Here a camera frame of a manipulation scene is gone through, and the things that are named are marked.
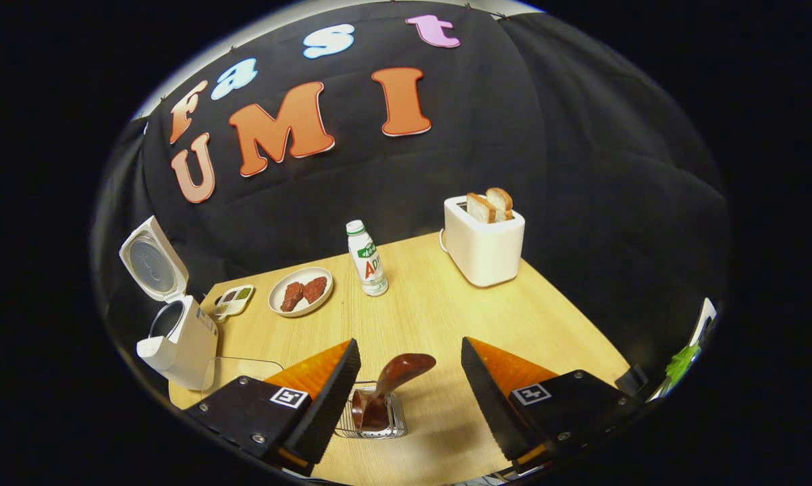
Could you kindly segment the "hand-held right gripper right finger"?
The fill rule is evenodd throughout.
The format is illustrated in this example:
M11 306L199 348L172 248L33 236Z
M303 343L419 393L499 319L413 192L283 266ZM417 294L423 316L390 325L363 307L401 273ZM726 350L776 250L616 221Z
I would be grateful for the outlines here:
M520 473L572 461L639 412L637 397L585 370L555 373L470 336L461 364L502 455Z

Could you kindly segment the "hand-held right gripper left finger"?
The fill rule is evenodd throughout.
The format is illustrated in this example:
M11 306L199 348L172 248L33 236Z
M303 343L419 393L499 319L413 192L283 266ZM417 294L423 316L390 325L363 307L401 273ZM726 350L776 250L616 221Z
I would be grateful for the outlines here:
M321 462L360 370L350 339L266 379L241 375L184 411L270 466L307 476Z

